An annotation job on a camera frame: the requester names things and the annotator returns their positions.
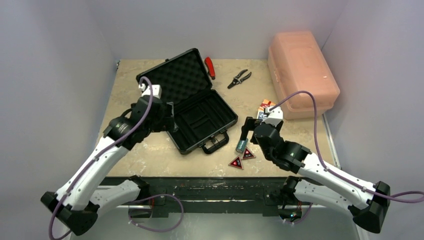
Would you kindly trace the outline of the blue playing card deck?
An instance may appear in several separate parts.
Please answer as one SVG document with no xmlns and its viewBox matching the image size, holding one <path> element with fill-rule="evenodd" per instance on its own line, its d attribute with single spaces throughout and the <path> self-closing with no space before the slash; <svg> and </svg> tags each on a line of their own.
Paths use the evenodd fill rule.
<svg viewBox="0 0 424 240">
<path fill-rule="evenodd" d="M 267 113 L 264 110 L 260 110 L 258 111 L 256 118 L 259 120 L 265 120 L 266 118 L 268 118 L 268 116 L 269 116 L 269 113 Z"/>
</svg>

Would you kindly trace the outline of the red Texas Hold'em card box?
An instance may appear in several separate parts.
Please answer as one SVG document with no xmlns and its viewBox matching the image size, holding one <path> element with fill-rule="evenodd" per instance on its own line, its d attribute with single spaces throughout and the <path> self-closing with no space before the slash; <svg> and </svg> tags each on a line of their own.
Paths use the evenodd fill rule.
<svg viewBox="0 0 424 240">
<path fill-rule="evenodd" d="M 270 101 L 268 99 L 264 99 L 262 101 L 262 103 L 260 104 L 260 106 L 258 108 L 258 111 L 263 112 L 265 110 L 265 108 L 267 108 L 267 107 L 273 107 L 275 105 L 276 104 L 274 102 L 272 102 L 272 101 Z"/>
</svg>

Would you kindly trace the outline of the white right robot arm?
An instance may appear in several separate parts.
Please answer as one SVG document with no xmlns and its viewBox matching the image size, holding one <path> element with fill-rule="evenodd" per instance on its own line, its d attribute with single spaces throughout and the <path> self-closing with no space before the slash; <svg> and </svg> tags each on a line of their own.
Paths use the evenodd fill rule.
<svg viewBox="0 0 424 240">
<path fill-rule="evenodd" d="M 247 140 L 252 131 L 251 143 L 259 145 L 266 160 L 278 168 L 299 174 L 313 181 L 298 180 L 281 189 L 280 196 L 288 204 L 296 200 L 325 207 L 341 209 L 352 215 L 353 222 L 362 229 L 379 234 L 390 206 L 390 186 L 383 182 L 365 181 L 320 160 L 309 148 L 280 136 L 281 117 L 265 120 L 246 117 L 240 140 Z"/>
</svg>

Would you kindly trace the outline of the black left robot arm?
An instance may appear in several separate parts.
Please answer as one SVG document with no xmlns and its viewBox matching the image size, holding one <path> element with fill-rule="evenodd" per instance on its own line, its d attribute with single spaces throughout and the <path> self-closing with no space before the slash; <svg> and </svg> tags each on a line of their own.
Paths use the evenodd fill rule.
<svg viewBox="0 0 424 240">
<path fill-rule="evenodd" d="M 140 97 L 120 116 L 112 119 L 92 154 L 74 176 L 55 192 L 47 191 L 41 202 L 76 236 L 85 234 L 109 210 L 135 202 L 142 205 L 152 196 L 150 185 L 134 175 L 105 192 L 97 190 L 110 170 L 151 133 L 175 128 L 174 104 L 157 97 Z"/>
</svg>

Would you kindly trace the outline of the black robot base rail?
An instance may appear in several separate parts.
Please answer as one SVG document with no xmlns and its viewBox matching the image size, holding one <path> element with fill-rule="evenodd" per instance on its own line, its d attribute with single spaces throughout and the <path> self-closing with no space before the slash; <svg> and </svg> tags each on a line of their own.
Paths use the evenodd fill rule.
<svg viewBox="0 0 424 240">
<path fill-rule="evenodd" d="M 155 196 L 147 213 L 136 211 L 136 218 L 167 218 L 169 214 L 260 214 L 277 217 L 282 207 L 297 205 L 297 183 L 312 183 L 303 177 L 106 177 L 101 186 L 114 187 L 125 180 L 141 183 L 141 199 Z"/>
</svg>

